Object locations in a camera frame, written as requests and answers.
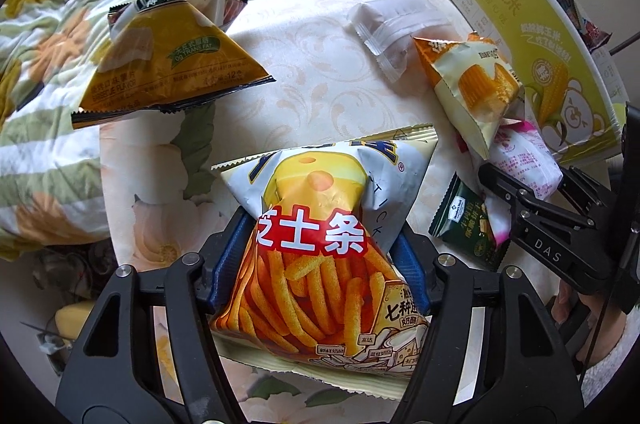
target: barbecue flavor chip bag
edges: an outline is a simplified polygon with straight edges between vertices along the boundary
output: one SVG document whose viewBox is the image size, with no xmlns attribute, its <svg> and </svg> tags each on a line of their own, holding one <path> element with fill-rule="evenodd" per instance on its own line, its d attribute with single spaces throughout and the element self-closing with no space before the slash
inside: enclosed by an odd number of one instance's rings
<svg viewBox="0 0 640 424">
<path fill-rule="evenodd" d="M 387 252 L 437 137 L 268 153 L 222 173 L 257 219 L 214 331 L 288 359 L 409 376 L 427 321 Z"/>
<path fill-rule="evenodd" d="M 449 121 L 488 159 L 500 120 L 522 86 L 511 65 L 492 40 L 475 33 L 467 42 L 414 38 L 414 43 Z"/>
<path fill-rule="evenodd" d="M 273 78 L 225 31 L 246 0 L 135 0 L 111 8 L 111 44 L 74 128 L 131 112 L 177 112 Z"/>
</svg>

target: orange snack bag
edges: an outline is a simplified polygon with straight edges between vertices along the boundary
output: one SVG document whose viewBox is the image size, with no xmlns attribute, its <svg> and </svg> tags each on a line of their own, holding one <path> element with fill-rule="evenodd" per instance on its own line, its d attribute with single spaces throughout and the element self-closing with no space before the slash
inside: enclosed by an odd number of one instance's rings
<svg viewBox="0 0 640 424">
<path fill-rule="evenodd" d="M 429 128 L 427 141 L 279 150 L 224 171 L 257 224 L 214 332 L 309 364 L 411 375 L 428 324 L 387 251 L 435 141 Z"/>
<path fill-rule="evenodd" d="M 420 62 L 449 121 L 483 159 L 521 83 L 488 38 L 467 42 L 414 38 Z"/>
</svg>

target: pink snack packet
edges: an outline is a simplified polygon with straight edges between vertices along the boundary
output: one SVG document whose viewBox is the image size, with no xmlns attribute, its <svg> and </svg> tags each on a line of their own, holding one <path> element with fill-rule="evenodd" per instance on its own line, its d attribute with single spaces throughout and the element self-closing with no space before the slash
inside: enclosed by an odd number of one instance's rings
<svg viewBox="0 0 640 424">
<path fill-rule="evenodd" d="M 471 150 L 476 171 L 484 161 Z M 539 200 L 547 200 L 558 189 L 562 172 L 536 127 L 526 121 L 505 120 L 489 149 L 488 162 L 530 187 Z M 509 238 L 510 206 L 482 188 L 487 217 L 497 245 Z"/>
</svg>

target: dark green snack packet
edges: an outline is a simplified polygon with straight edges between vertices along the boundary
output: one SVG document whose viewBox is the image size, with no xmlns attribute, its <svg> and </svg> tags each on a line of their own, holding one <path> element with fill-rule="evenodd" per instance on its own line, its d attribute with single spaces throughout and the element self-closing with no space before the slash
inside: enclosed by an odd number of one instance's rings
<svg viewBox="0 0 640 424">
<path fill-rule="evenodd" d="M 447 188 L 429 227 L 429 234 L 453 245 L 462 253 L 479 258 L 490 271 L 496 271 L 506 246 L 495 245 L 482 199 L 460 180 L 457 173 Z"/>
</svg>

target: metal screw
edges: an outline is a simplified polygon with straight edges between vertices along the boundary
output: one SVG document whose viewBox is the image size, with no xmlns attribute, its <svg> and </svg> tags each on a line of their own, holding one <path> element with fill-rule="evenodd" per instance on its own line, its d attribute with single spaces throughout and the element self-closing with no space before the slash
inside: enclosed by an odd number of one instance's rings
<svg viewBox="0 0 640 424">
<path fill-rule="evenodd" d="M 447 254 L 440 255 L 438 257 L 438 263 L 443 267 L 451 267 L 452 265 L 456 264 L 456 258 Z"/>
<path fill-rule="evenodd" d="M 119 278 L 124 278 L 129 276 L 129 274 L 131 274 L 131 271 L 133 271 L 133 267 L 129 264 L 121 265 L 116 269 L 116 276 Z"/>
<path fill-rule="evenodd" d="M 198 260 L 200 260 L 198 253 L 187 253 L 182 257 L 182 263 L 185 265 L 193 265 L 194 263 L 198 263 Z"/>
<path fill-rule="evenodd" d="M 515 265 L 508 266 L 505 272 L 507 273 L 507 276 L 513 279 L 518 279 L 520 276 L 522 276 L 522 270 Z"/>
</svg>

